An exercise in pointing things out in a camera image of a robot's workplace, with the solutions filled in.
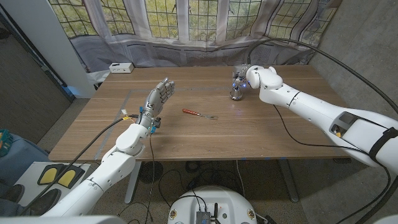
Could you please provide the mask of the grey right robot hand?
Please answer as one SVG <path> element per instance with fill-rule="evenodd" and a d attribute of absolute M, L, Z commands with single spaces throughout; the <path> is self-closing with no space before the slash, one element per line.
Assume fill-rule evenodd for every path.
<path fill-rule="evenodd" d="M 246 73 L 250 67 L 250 64 L 242 64 L 233 67 L 233 88 L 246 88 L 246 85 L 248 84 Z"/>

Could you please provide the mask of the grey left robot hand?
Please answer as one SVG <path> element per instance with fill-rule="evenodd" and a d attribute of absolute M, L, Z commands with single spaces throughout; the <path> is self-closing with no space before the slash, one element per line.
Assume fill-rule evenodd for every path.
<path fill-rule="evenodd" d="M 175 83 L 166 77 L 147 96 L 143 110 L 136 121 L 145 128 L 149 128 L 152 120 L 162 111 L 165 102 L 174 94 Z"/>

